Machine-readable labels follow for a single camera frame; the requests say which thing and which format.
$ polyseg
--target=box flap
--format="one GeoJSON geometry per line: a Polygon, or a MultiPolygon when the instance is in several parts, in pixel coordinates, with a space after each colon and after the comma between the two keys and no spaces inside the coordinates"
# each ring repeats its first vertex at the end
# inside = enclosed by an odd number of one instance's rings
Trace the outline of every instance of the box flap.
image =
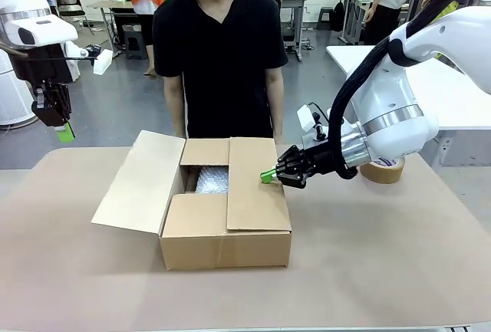
{"type": "Polygon", "coordinates": [[[228,166],[230,139],[188,139],[182,166],[228,166]]]}
{"type": "Polygon", "coordinates": [[[185,142],[141,131],[92,223],[158,234],[185,142]]]}
{"type": "Polygon", "coordinates": [[[163,238],[220,236],[226,233],[227,195],[178,194],[172,198],[163,238]]]}
{"type": "Polygon", "coordinates": [[[228,230],[292,230],[283,186],[259,178],[277,159],[273,139],[230,140],[228,230]]]}

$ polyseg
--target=desk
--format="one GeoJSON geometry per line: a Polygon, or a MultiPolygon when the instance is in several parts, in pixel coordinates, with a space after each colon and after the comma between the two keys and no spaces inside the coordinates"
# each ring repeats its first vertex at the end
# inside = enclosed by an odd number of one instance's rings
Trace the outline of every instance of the desk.
{"type": "MultiPolygon", "coordinates": [[[[372,46],[330,46],[328,53],[345,74],[357,67],[372,46]]],[[[423,111],[435,113],[440,123],[438,148],[431,166],[438,170],[458,130],[491,130],[491,95],[466,75],[431,59],[407,69],[414,96],[423,111]]]]}
{"type": "MultiPolygon", "coordinates": [[[[370,8],[372,0],[344,0],[343,31],[339,36],[346,44],[358,45],[360,43],[361,31],[364,28],[365,13],[370,8]]],[[[409,4],[402,5],[400,19],[409,11],[409,4]]]]}
{"type": "MultiPolygon", "coordinates": [[[[109,28],[109,23],[107,23],[107,16],[113,17],[113,9],[118,8],[118,9],[126,9],[126,10],[133,10],[133,4],[129,1],[125,2],[119,2],[119,1],[99,1],[95,2],[94,4],[90,4],[88,8],[99,8],[101,10],[102,14],[102,19],[104,20],[104,25],[106,26],[107,30],[107,35],[109,36],[109,43],[110,43],[110,49],[113,51],[113,58],[118,57],[122,52],[121,51],[115,51],[116,47],[114,46],[114,40],[111,35],[111,31],[109,28]]],[[[118,14],[117,16],[121,17],[135,17],[137,18],[136,14],[118,14]]]]}
{"type": "Polygon", "coordinates": [[[0,202],[0,327],[425,327],[491,320],[491,241],[418,156],[400,182],[286,188],[289,268],[165,271],[154,235],[91,224],[129,148],[42,159],[0,202]]]}
{"type": "MultiPolygon", "coordinates": [[[[292,8],[294,12],[295,18],[295,40],[291,43],[286,42],[285,46],[292,46],[295,48],[295,53],[297,55],[297,59],[302,61],[302,25],[304,21],[304,8],[305,1],[307,0],[282,0],[282,8],[292,8]]],[[[107,16],[113,16],[112,9],[133,9],[133,4],[131,2],[116,2],[116,1],[100,1],[88,6],[89,8],[100,8],[102,19],[104,20],[104,24],[106,25],[107,33],[109,34],[110,46],[112,51],[114,52],[114,43],[113,39],[110,36],[109,24],[107,23],[107,16]],[[109,8],[110,12],[107,13],[104,11],[105,8],[109,8]]],[[[120,51],[115,53],[116,56],[121,54],[120,51]]]]}
{"type": "Polygon", "coordinates": [[[292,8],[295,20],[295,40],[285,42],[286,47],[293,47],[298,61],[302,62],[302,25],[304,23],[304,8],[307,0],[282,0],[282,8],[292,8]]]}

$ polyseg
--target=cardboard box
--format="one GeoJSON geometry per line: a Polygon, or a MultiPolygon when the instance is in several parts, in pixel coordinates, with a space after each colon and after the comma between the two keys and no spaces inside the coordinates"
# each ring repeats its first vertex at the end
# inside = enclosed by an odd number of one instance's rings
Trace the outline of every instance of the cardboard box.
{"type": "Polygon", "coordinates": [[[281,184],[259,174],[274,141],[184,140],[142,131],[92,222],[159,236],[167,269],[288,266],[292,227],[281,184]],[[196,194],[191,172],[228,166],[227,194],[196,194]]]}

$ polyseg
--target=packing tape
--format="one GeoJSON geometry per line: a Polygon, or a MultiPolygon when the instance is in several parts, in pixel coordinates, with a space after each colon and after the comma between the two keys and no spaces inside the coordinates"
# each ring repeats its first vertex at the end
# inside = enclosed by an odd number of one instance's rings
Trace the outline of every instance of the packing tape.
{"type": "Polygon", "coordinates": [[[360,173],[367,179],[379,184],[393,184],[398,182],[404,168],[405,159],[379,158],[372,163],[360,167],[360,173]]]}

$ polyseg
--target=beige table surface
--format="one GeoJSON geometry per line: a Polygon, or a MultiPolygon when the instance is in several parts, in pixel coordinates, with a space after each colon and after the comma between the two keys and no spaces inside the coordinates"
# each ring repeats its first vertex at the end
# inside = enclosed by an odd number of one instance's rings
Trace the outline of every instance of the beige table surface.
{"type": "Polygon", "coordinates": [[[491,242],[419,156],[392,186],[287,189],[289,268],[165,271],[148,234],[92,225],[128,148],[49,153],[0,202],[0,328],[402,327],[491,320],[491,242]]]}

